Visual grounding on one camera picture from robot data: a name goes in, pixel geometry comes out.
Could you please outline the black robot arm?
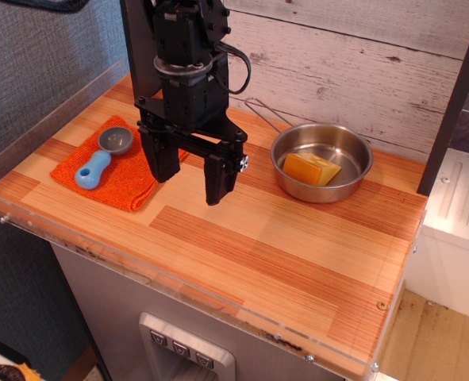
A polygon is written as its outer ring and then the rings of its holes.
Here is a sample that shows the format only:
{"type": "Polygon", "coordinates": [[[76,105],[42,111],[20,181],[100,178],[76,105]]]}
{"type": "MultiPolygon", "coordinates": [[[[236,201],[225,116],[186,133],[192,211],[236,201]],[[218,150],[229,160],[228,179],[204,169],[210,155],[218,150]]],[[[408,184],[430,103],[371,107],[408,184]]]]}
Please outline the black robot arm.
{"type": "Polygon", "coordinates": [[[139,133],[153,177],[164,183],[180,170],[179,153],[204,160],[206,202],[217,205],[233,191],[248,165],[248,139],[227,116],[229,56],[249,58],[223,42],[231,32],[229,10],[220,1],[145,1],[156,42],[152,65],[160,99],[139,95],[139,133]]]}

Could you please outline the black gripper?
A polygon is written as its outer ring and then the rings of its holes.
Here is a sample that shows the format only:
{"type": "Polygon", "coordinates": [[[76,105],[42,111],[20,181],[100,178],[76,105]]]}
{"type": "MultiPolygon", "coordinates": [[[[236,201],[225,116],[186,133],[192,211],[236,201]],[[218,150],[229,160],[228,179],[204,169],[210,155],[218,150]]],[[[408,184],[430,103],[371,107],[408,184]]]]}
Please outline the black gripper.
{"type": "Polygon", "coordinates": [[[226,115],[229,59],[207,53],[195,63],[156,57],[161,99],[140,110],[140,138],[152,176],[165,183],[180,170],[179,150],[204,159],[206,203],[217,205],[233,191],[238,172],[248,166],[247,134],[226,115]]]}

